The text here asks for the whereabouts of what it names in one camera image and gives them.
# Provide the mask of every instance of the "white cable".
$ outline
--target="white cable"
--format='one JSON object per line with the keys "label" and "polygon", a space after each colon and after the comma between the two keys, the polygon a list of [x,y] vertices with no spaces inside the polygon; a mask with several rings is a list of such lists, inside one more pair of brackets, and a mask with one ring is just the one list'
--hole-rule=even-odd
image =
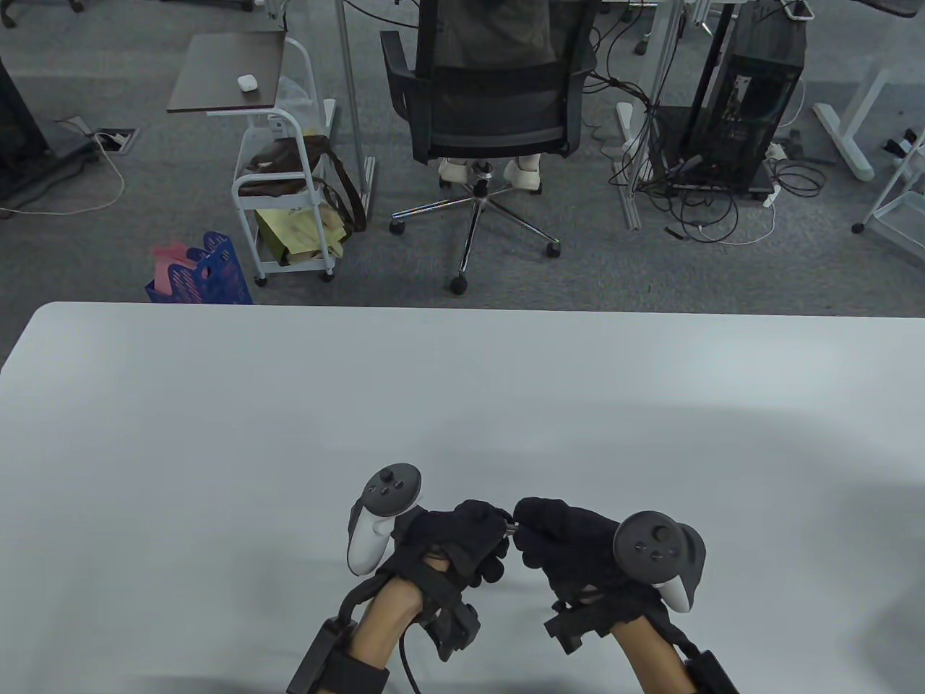
{"label": "white cable", "polygon": [[724,245],[724,246],[750,246],[752,243],[758,243],[759,241],[764,241],[765,239],[767,239],[769,236],[772,235],[772,233],[774,233],[774,229],[776,227],[777,227],[777,207],[774,206],[774,203],[771,203],[771,230],[768,231],[763,236],[759,236],[756,239],[752,239],[751,241],[731,242],[731,241],[717,241],[716,239],[711,239],[709,236],[707,236],[707,234],[703,232],[703,229],[700,230],[700,234],[708,241],[712,241],[714,243],[720,243],[721,245]]}
{"label": "white cable", "polygon": [[46,216],[46,217],[71,217],[73,215],[82,215],[86,212],[98,212],[99,210],[105,210],[107,207],[112,207],[114,204],[116,204],[119,201],[119,199],[122,197],[122,193],[125,192],[125,179],[122,177],[122,174],[116,168],[116,165],[113,164],[113,160],[109,158],[109,153],[106,151],[105,147],[103,147],[103,143],[100,142],[100,136],[95,133],[92,136],[92,138],[93,138],[93,141],[96,143],[96,146],[100,148],[100,152],[103,153],[103,156],[105,157],[106,161],[109,162],[109,166],[113,168],[113,171],[115,171],[116,175],[118,176],[119,189],[118,189],[118,194],[116,195],[115,198],[113,198],[111,201],[109,201],[106,204],[99,204],[96,207],[87,207],[86,209],[75,210],[74,212],[30,212],[29,210],[12,210],[6,207],[0,207],[0,212],[12,212],[16,215],[41,215],[41,216]]}
{"label": "white cable", "polygon": [[800,96],[800,105],[796,108],[796,114],[793,118],[790,118],[786,123],[782,123],[777,126],[778,128],[786,128],[787,126],[793,125],[797,118],[800,117],[800,113],[803,112],[803,104],[807,100],[807,84],[803,81],[803,78],[800,78],[800,83],[803,84],[803,94]]}

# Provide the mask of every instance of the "chair backrest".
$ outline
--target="chair backrest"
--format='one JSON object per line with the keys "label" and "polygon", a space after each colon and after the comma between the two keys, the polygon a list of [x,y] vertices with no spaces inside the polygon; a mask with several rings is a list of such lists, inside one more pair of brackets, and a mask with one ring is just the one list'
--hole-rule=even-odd
{"label": "chair backrest", "polygon": [[415,158],[573,152],[601,0],[420,0]]}

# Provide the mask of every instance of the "desk leg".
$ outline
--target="desk leg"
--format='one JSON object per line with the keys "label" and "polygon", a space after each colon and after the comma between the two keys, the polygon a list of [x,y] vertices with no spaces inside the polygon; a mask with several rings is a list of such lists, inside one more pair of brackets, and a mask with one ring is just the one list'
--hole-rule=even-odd
{"label": "desk leg", "polygon": [[855,134],[870,112],[870,107],[880,96],[883,85],[889,77],[890,69],[885,68],[883,63],[878,61],[870,66],[867,76],[857,86],[851,103],[840,117],[828,104],[815,104],[812,107],[813,113],[832,137],[832,141],[851,168],[851,172],[860,180],[873,180],[874,172],[867,157],[855,143]]}
{"label": "desk leg", "polygon": [[357,176],[360,177],[360,197],[366,217],[369,218],[369,204],[373,195],[373,177],[376,174],[376,158],[364,156],[363,135],[360,132],[360,114],[356,105],[356,83],[353,81],[353,60],[350,55],[350,38],[347,34],[347,16],[344,13],[343,0],[334,0],[338,16],[340,34],[340,54],[344,61],[344,74],[347,78],[347,100],[350,104],[350,119],[353,125],[353,146],[356,150]]}
{"label": "desk leg", "polygon": [[[671,66],[674,47],[678,43],[678,30],[685,11],[685,0],[665,0],[655,10],[655,22],[652,25],[646,62],[642,69],[639,86],[653,101],[660,99],[660,89],[665,82]],[[637,100],[633,103],[617,104],[617,119],[623,131],[623,151],[633,158],[633,164],[620,174],[617,189],[623,204],[623,214],[631,231],[642,229],[642,219],[636,207],[634,187],[640,180],[648,180],[652,175],[652,165],[648,160],[648,138],[646,127],[646,109]],[[623,168],[623,162],[614,162],[614,173]]]}

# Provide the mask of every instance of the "wooden tabletop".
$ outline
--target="wooden tabletop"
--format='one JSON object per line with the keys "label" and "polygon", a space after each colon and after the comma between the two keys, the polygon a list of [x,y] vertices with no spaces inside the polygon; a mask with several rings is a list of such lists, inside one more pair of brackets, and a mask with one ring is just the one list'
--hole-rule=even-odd
{"label": "wooden tabletop", "polygon": [[[168,113],[269,108],[276,103],[284,31],[200,33],[192,37]],[[238,77],[254,75],[257,89],[242,92]]]}

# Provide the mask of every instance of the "white vr controller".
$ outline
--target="white vr controller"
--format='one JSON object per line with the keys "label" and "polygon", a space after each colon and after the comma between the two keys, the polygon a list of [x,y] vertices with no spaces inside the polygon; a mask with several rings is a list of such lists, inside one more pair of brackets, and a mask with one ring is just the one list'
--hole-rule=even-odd
{"label": "white vr controller", "polygon": [[[355,576],[376,571],[396,521],[420,498],[421,473],[414,465],[389,465],[370,478],[347,526],[347,566]],[[633,514],[613,537],[613,556],[629,577],[658,589],[672,610],[690,612],[707,557],[703,539],[692,527],[657,511]]]}
{"label": "white vr controller", "polygon": [[354,576],[376,571],[396,519],[411,511],[420,498],[421,473],[414,465],[389,465],[370,478],[351,509],[347,525],[347,566]]}

